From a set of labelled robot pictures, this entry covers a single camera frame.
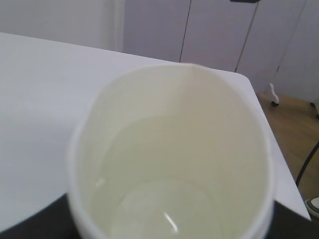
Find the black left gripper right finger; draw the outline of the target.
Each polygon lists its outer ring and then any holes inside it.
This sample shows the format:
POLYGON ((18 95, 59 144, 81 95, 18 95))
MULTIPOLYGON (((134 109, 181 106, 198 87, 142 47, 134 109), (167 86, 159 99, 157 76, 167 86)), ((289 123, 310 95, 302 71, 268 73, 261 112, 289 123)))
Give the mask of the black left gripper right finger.
POLYGON ((319 225, 275 202, 267 239, 319 239, 319 225))

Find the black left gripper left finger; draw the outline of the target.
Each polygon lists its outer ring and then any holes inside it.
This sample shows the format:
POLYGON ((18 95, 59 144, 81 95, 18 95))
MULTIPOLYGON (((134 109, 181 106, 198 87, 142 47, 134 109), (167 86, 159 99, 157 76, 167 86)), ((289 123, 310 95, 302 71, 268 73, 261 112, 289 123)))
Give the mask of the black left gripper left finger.
POLYGON ((2 239, 78 239, 67 196, 0 233, 2 239))

